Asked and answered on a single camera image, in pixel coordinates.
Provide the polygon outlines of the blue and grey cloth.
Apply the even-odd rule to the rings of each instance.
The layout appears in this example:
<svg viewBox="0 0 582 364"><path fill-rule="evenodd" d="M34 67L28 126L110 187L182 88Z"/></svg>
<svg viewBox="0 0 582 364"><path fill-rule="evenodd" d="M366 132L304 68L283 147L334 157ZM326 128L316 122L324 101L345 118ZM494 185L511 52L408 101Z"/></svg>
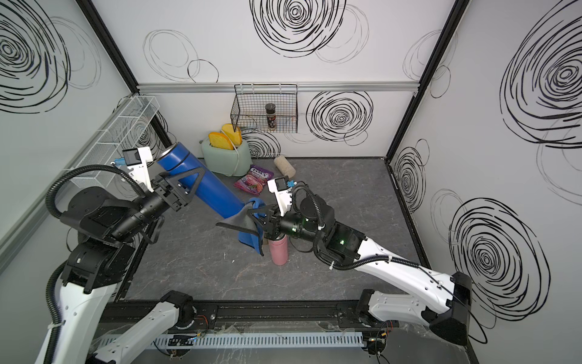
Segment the blue and grey cloth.
<svg viewBox="0 0 582 364"><path fill-rule="evenodd" d="M253 209L258 209L265 206L262 199L258 197L251 198L242 209L235 215L217 222L215 225L220 228L227 228L238 232L238 241L253 248L260 256L264 256L263 245L263 230L257 225L250 212Z"/></svg>

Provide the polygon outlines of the blue thermos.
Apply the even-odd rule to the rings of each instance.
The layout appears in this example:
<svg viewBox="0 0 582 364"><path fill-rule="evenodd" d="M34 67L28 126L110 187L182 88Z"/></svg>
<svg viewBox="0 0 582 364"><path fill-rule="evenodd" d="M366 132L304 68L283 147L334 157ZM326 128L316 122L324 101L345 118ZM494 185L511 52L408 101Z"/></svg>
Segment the blue thermos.
<svg viewBox="0 0 582 364"><path fill-rule="evenodd" d="M230 218L243 208L244 203L182 143L176 143L166 149L157 163L170 177L199 168L200 173L184 176L178 182L183 189L194 193L222 218Z"/></svg>

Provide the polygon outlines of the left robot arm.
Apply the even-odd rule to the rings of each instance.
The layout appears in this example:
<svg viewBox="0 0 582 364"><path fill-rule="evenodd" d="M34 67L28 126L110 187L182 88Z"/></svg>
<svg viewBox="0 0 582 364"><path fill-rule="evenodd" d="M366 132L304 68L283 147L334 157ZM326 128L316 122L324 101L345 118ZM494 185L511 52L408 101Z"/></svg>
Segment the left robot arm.
<svg viewBox="0 0 582 364"><path fill-rule="evenodd" d="M90 171L120 175L136 199L120 200L101 187L89 187L70 200L66 211L60 211L55 202L60 189ZM194 324L192 297L171 291L118 341L95 353L89 351L105 307L136 251L131 246L133 238L161 223L168 209L187 206L204 175L202 168L175 176L164 172L154 178L151 191L144 191L119 168L87 165L54 182L45 196L45 206L50 215L77 230L80 242L48 279L45 300L52 321L36 358L38 363L130 363L162 333L189 329Z"/></svg>

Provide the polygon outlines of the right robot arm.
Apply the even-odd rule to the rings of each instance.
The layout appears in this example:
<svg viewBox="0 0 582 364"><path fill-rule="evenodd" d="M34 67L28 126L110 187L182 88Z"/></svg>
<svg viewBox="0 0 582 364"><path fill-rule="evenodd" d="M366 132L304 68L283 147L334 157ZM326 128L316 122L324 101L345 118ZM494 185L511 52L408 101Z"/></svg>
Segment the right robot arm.
<svg viewBox="0 0 582 364"><path fill-rule="evenodd" d="M402 297L364 294L363 319L415 323L451 344L468 344L471 280L466 274L434 271L387 250L337 221L333 208L303 182L276 178L269 188L277 200L274 205L258 199L245 205L244 221L253 234L307 241L315 258L329 269L360 271L404 291Z"/></svg>

